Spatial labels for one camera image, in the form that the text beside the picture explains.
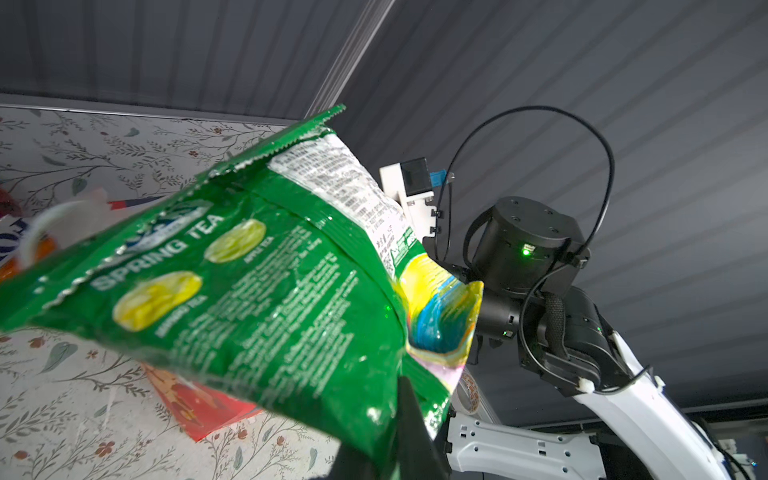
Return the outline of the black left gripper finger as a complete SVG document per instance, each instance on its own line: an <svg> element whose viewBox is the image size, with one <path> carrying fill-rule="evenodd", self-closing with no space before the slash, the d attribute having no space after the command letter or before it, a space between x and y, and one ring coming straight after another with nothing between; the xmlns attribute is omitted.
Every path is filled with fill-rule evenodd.
<svg viewBox="0 0 768 480"><path fill-rule="evenodd" d="M363 453L340 446L335 459L336 479L449 479L442 454L425 426L415 391L408 378L397 381L395 463L391 472L376 467Z"/></svg>

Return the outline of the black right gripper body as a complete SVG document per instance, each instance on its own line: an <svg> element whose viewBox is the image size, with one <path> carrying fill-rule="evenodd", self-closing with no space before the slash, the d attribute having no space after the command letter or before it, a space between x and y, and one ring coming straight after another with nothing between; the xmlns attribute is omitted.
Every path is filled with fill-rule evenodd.
<svg viewBox="0 0 768 480"><path fill-rule="evenodd" d="M578 222L536 200L503 197L468 228L462 260L440 261L484 285L471 351L516 339L535 354L586 354L591 309L573 282L591 253Z"/></svg>

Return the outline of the red paper gift bag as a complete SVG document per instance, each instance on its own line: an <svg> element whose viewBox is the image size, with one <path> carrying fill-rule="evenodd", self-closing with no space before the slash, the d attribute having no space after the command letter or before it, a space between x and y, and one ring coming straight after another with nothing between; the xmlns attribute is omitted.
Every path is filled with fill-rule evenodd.
<svg viewBox="0 0 768 480"><path fill-rule="evenodd" d="M57 209L60 215L46 224L36 244L36 259L41 260L83 241L147 210L162 199L148 197L110 201L102 189L80 194L73 200L72 207ZM261 412L254 404L236 400L170 372L148 365L143 369L163 402L161 411L172 414L182 430L196 442Z"/></svg>

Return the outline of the green spring tea candy bag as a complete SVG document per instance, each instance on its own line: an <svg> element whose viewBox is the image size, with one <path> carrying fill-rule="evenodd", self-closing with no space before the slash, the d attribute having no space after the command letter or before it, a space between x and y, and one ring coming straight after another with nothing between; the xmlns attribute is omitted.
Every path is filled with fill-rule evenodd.
<svg viewBox="0 0 768 480"><path fill-rule="evenodd" d="M381 473L434 438L483 285L435 262L331 108L1 285L1 328L94 341L298 420Z"/></svg>

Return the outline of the orange Fox's candy bag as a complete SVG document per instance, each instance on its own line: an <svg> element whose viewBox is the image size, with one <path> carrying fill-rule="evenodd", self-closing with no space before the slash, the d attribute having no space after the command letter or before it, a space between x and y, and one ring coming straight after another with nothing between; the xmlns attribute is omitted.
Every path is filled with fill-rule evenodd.
<svg viewBox="0 0 768 480"><path fill-rule="evenodd" d="M1 189L1 281L21 271L16 256L32 220L33 217L24 216L18 202Z"/></svg>

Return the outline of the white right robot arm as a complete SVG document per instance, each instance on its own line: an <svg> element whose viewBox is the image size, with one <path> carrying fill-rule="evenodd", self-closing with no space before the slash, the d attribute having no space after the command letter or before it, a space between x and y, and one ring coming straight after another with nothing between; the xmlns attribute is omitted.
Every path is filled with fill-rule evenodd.
<svg viewBox="0 0 768 480"><path fill-rule="evenodd" d="M548 434L453 413L442 438L448 465L509 479L747 478L574 286L589 243L574 218L505 197L469 227L457 272L485 286L477 343L515 343L523 369L587 407L603 428Z"/></svg>

